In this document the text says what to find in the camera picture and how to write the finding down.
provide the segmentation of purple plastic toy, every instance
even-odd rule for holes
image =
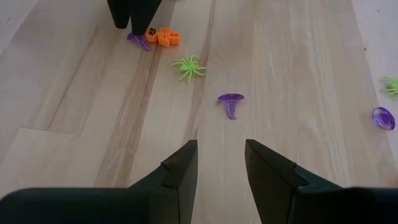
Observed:
[[[374,123],[384,130],[394,130],[396,127],[396,120],[393,115],[387,109],[378,107],[373,110],[372,118]]]
[[[144,50],[150,50],[148,40],[145,35],[134,35],[130,33],[127,36],[127,40],[132,40],[133,42],[139,44]]]
[[[243,99],[244,99],[244,96],[239,93],[228,93],[228,94],[224,94],[224,95],[221,95],[220,97],[218,97],[218,100],[225,103],[226,114],[228,115],[228,117],[230,119],[236,119],[236,117],[235,117],[236,103],[239,100],[243,100]]]

